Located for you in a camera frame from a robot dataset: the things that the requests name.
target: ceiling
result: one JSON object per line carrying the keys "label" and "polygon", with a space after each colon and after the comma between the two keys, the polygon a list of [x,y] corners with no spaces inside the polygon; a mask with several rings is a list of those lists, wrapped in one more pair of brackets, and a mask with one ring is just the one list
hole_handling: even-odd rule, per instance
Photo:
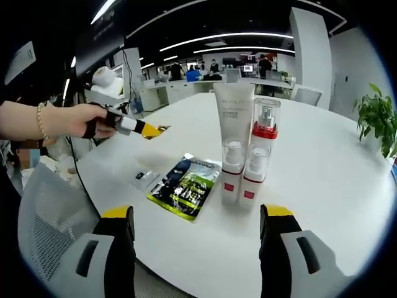
{"label": "ceiling", "polygon": [[[329,31],[341,22],[332,13],[301,0],[251,0],[236,2],[235,5],[231,5],[230,0],[207,0],[172,13],[169,11],[190,1],[168,0],[156,4],[152,1],[119,1],[124,1],[125,5],[126,36],[151,19],[168,12],[126,39],[126,47],[140,49],[140,55],[145,58],[142,64],[153,62],[160,65],[164,58],[174,55],[179,58],[196,56],[193,51],[209,48],[206,43],[219,41],[211,39],[194,42],[159,52],[161,48],[193,38],[232,32],[290,34],[289,15],[292,6],[323,15]],[[38,96],[41,93],[61,93],[65,70],[75,53],[75,41],[90,27],[92,18],[104,2],[105,0],[12,1],[11,5],[15,6],[12,9],[19,16],[19,21],[11,28],[12,43],[15,48],[19,48],[32,40],[37,55],[37,62],[27,69],[24,78],[18,80],[26,80],[29,86],[33,85],[30,89],[38,89]],[[321,5],[347,19],[347,24],[335,34],[354,26],[343,2],[322,0]],[[283,38],[275,37],[226,37],[221,38],[221,41],[228,47],[253,45],[293,49],[293,43],[289,45]],[[19,88],[20,82],[11,87]]]}

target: ceiling light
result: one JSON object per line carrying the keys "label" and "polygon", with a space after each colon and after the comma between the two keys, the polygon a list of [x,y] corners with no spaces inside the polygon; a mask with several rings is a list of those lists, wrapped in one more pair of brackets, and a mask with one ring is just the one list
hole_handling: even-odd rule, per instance
{"label": "ceiling light", "polygon": [[109,9],[109,7],[114,3],[116,0],[107,0],[105,4],[99,9],[95,17],[91,21],[91,25],[97,21],[100,17],[104,15],[104,13]]}
{"label": "ceiling light", "polygon": [[154,63],[150,63],[150,64],[147,64],[147,65],[145,65],[145,66],[142,66],[141,67],[141,70],[143,69],[143,68],[146,68],[146,67],[149,67],[149,66],[153,66],[154,65]]}
{"label": "ceiling light", "polygon": [[229,36],[270,36],[270,37],[282,37],[282,38],[290,38],[293,39],[291,35],[285,34],[276,34],[276,33],[266,33],[266,32],[241,32],[241,33],[226,33],[226,34],[218,34],[218,35],[211,35],[206,37],[195,38],[191,40],[187,40],[185,42],[180,42],[175,45],[170,45],[169,47],[162,48],[160,52],[165,50],[169,50],[170,48],[178,47],[179,45],[185,45],[190,42],[198,42],[200,40],[211,39],[211,38],[220,38],[220,37],[229,37]]}
{"label": "ceiling light", "polygon": [[74,68],[76,66],[76,56],[73,57],[72,64],[70,65],[70,68]]}
{"label": "ceiling light", "polygon": [[172,57],[165,58],[164,61],[168,61],[168,60],[175,59],[175,58],[178,58],[178,56],[172,56]]}
{"label": "ceiling light", "polygon": [[69,82],[70,82],[70,79],[67,79],[66,85],[65,85],[65,90],[63,91],[63,99],[66,98],[66,93],[68,92]]}
{"label": "ceiling light", "polygon": [[206,50],[194,51],[194,54],[210,52],[210,51],[219,51],[219,50],[235,50],[240,48],[254,48],[256,50],[270,50],[270,51],[279,51],[279,52],[287,52],[287,53],[295,53],[295,51],[285,50],[283,48],[268,48],[268,47],[224,47],[224,48],[208,48]]}

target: transparent bottle cap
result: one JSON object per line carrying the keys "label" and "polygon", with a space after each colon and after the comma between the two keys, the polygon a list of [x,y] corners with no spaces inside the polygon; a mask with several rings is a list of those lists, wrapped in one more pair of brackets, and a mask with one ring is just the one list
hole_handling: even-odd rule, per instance
{"label": "transparent bottle cap", "polygon": [[239,141],[231,141],[226,144],[227,153],[226,153],[226,161],[231,165],[236,165],[241,162],[242,157],[242,146]]}
{"label": "transparent bottle cap", "polygon": [[260,172],[266,166],[267,158],[269,157],[269,151],[263,148],[255,148],[251,153],[251,161],[249,168],[251,171]]}

